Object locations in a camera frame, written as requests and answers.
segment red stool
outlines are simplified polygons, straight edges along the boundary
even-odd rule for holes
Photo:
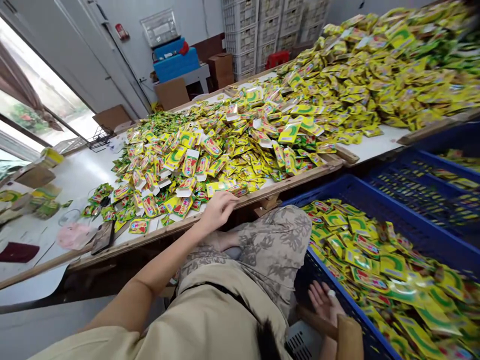
[[[268,60],[266,61],[265,68],[268,70],[278,65],[285,64],[289,60],[290,60],[289,51],[285,50],[285,51],[275,52],[273,54],[268,55]]]

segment blue plastic crate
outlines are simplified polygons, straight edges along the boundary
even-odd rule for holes
[[[460,178],[480,183],[472,171],[423,150],[407,149],[393,162],[374,169],[367,182],[408,206],[434,224],[480,247],[480,193],[465,190],[432,174],[447,170]]]
[[[480,278],[480,251],[478,249],[440,227],[434,226],[406,206],[392,200],[355,176],[344,175],[325,186],[285,201],[282,205],[302,207],[314,200],[328,198],[341,199],[379,221],[393,222],[395,231],[409,239],[413,248],[421,254],[459,270],[470,279]],[[307,298],[308,285],[314,279],[326,282],[330,288],[335,290],[345,312],[361,325],[365,359],[401,360],[400,355],[309,248],[305,257],[305,265],[299,270],[295,279],[296,295],[300,302]]]
[[[463,155],[471,158],[480,158],[480,122],[469,122],[453,127],[447,131],[429,136],[415,145],[418,150],[437,156],[445,154],[449,149],[462,150]],[[462,177],[480,184],[480,172],[446,160],[449,166],[458,169]]]

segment camouflage pants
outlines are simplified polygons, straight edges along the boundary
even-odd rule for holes
[[[181,267],[179,282],[203,265],[240,264],[287,318],[295,276],[304,264],[311,231],[312,221],[298,207],[274,209],[255,222],[243,223],[230,231],[239,236],[238,262],[211,245],[200,245]],[[221,234],[215,232],[209,236],[221,237]]]

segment cardboard box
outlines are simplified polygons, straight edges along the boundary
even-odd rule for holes
[[[98,125],[107,127],[110,130],[115,129],[118,125],[126,122],[132,123],[132,119],[125,111],[122,104],[99,112],[93,116],[93,120],[95,120]]]
[[[55,179],[55,174],[41,165],[27,165],[22,170],[22,173],[17,178],[13,179],[15,182],[25,185],[31,189],[41,188]]]
[[[210,78],[215,90],[224,88],[235,82],[232,61],[232,54],[226,52],[221,52],[208,58],[207,63],[210,69]]]
[[[154,87],[158,102],[164,110],[170,110],[190,101],[185,80],[182,77],[161,82]]]

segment person's leg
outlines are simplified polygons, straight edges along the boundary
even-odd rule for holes
[[[225,241],[221,242],[222,246],[220,246],[219,234],[221,234],[219,231],[212,232],[186,257],[185,263],[181,266],[178,273],[179,284],[190,273],[203,265],[227,264],[228,262],[235,263],[235,260],[224,253],[224,249],[222,248],[224,246],[230,247],[228,244],[231,242],[232,237],[227,237]]]
[[[289,205],[274,209],[255,222],[233,229],[241,248],[239,262],[278,306],[285,318],[298,269],[304,264],[312,221],[304,211]]]

